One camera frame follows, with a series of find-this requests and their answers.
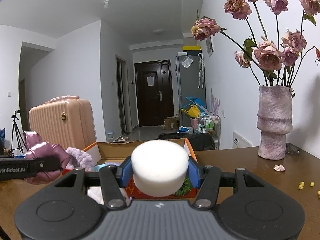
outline white cylindrical object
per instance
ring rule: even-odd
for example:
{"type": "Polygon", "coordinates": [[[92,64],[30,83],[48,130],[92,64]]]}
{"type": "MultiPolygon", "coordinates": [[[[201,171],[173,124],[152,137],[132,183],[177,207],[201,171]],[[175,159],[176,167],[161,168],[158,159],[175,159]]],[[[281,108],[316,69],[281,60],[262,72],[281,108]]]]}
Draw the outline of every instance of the white cylindrical object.
{"type": "Polygon", "coordinates": [[[164,197],[181,188],[189,156],[177,143],[153,140],[136,147],[131,162],[137,188],[146,195],[164,197]]]}

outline pink satin scrunchie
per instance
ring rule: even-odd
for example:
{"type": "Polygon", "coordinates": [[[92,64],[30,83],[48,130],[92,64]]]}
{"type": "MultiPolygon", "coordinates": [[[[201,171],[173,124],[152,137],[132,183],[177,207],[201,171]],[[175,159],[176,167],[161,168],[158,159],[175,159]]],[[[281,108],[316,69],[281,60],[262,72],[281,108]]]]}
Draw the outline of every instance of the pink satin scrunchie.
{"type": "MultiPolygon", "coordinates": [[[[28,151],[26,159],[55,156],[60,160],[61,168],[64,170],[70,160],[70,156],[59,144],[51,144],[42,141],[37,132],[24,132],[28,151]]],[[[26,178],[26,182],[31,184],[50,183],[60,176],[60,170],[39,172],[36,177],[26,178]]]]}

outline vase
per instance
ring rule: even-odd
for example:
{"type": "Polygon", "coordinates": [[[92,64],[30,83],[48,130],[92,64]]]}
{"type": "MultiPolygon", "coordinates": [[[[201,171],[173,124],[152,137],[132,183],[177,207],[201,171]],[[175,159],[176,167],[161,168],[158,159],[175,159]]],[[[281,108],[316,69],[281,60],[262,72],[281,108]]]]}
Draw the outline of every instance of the vase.
{"type": "Polygon", "coordinates": [[[257,127],[261,130],[258,155],[269,160],[285,156],[286,135],[292,131],[291,89],[260,86],[257,127]]]}

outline gray refrigerator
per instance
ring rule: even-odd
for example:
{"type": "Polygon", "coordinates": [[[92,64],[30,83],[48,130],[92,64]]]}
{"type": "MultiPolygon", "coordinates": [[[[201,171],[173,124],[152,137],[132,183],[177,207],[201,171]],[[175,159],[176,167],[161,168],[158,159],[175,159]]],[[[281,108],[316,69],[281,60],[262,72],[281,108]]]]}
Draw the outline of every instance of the gray refrigerator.
{"type": "Polygon", "coordinates": [[[202,88],[201,81],[200,88],[198,88],[200,56],[192,56],[193,62],[188,68],[185,68],[181,64],[181,60],[183,60],[184,58],[186,58],[186,56],[176,56],[180,125],[191,127],[190,118],[181,111],[181,108],[190,103],[190,101],[185,99],[185,97],[200,98],[206,106],[205,79],[204,87],[202,88]]]}

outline pink suitcase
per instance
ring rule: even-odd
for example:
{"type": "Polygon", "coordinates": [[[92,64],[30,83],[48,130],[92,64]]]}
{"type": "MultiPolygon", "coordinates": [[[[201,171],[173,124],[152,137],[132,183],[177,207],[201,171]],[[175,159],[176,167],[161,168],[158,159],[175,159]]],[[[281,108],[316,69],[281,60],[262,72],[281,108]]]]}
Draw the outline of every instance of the pink suitcase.
{"type": "Polygon", "coordinates": [[[64,149],[83,150],[96,142],[91,104],[77,97],[54,98],[29,112],[31,131],[64,149]]]}

